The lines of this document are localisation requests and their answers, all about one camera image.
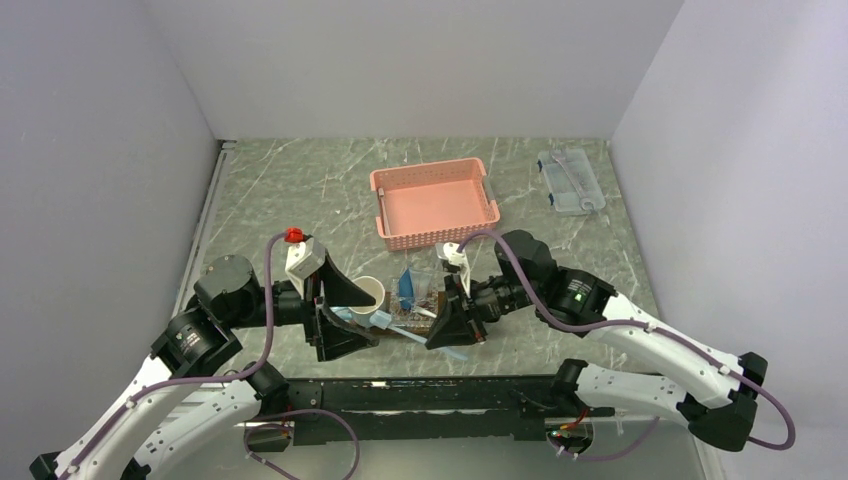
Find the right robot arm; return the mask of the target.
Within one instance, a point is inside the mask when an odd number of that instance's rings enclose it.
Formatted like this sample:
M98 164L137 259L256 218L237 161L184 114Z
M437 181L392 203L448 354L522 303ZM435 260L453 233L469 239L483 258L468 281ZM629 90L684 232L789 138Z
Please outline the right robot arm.
M525 230L495 238L501 273L470 277L457 243L439 243L446 271L445 304L426 340L428 349L467 346L487 338L486 326L532 307L550 328L603 343L642 361L648 374L617 373L566 359L551 385L557 411L635 410L673 421L715 448L739 452L751 443L757 398L768 363L697 342L635 305L608 282L560 266L549 247Z

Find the brown wooden oval tray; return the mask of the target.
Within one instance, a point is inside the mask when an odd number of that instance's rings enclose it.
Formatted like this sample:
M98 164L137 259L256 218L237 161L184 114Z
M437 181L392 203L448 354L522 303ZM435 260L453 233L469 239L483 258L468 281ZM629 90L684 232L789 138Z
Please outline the brown wooden oval tray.
M438 314L444 303L444 293L434 290L431 299L432 302L423 308ZM378 310L389 313L397 326L424 337L429 334L431 327L435 323L435 319L433 318L418 315L413 311L403 310L399 305L398 299L392 292L387 292L384 295L383 304Z

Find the clear acrylic holder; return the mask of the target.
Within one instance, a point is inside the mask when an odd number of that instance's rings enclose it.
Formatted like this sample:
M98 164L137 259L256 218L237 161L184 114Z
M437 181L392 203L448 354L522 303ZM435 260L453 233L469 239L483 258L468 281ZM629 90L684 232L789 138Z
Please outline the clear acrylic holder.
M392 315L394 325L416 334L426 334L435 321L435 315L440 311L440 292L434 280L427 276L413 279L412 287L411 307L406 309L402 306L400 279L392 279L388 312Z

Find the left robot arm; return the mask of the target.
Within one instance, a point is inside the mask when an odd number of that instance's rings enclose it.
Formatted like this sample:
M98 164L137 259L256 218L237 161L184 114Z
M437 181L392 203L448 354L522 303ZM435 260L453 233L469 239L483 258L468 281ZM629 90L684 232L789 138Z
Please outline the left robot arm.
M382 295L345 277L324 252L292 248L283 281L259 278L241 255L214 260L185 309L153 342L138 373L102 417L71 446L39 455L35 479L154 479L207 440L239 423L279 428L294 415L320 414L263 350L224 373L240 352L236 331L301 325L322 361L376 345L338 308L371 307Z

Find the blue toothpaste tube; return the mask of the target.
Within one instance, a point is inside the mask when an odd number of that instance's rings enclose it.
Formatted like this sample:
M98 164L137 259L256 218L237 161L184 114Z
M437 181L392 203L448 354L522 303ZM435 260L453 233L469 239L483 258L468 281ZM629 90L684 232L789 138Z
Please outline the blue toothpaste tube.
M397 296L403 310L412 311L416 306L416 287L409 268L405 269L398 279Z

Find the pink plastic basket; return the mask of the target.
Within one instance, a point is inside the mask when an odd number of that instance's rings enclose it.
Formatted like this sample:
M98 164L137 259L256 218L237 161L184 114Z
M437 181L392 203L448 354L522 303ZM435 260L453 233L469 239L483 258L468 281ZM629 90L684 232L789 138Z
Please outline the pink plastic basket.
M378 169L369 180L379 207L377 232L388 251L459 242L501 218L479 158ZM385 198L378 197L380 188Z

